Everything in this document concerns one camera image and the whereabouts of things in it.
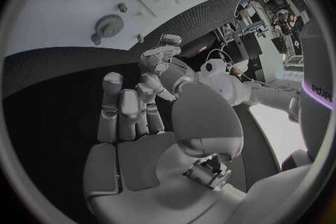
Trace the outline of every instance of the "purple light strip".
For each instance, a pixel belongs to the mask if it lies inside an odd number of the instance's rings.
[[[328,102],[323,97],[319,97],[319,95],[317,95],[315,92],[313,92],[312,89],[306,84],[306,82],[304,80],[302,80],[302,88],[314,100],[316,100],[320,104],[324,105],[325,107],[329,108],[330,110],[335,110],[333,102]]]

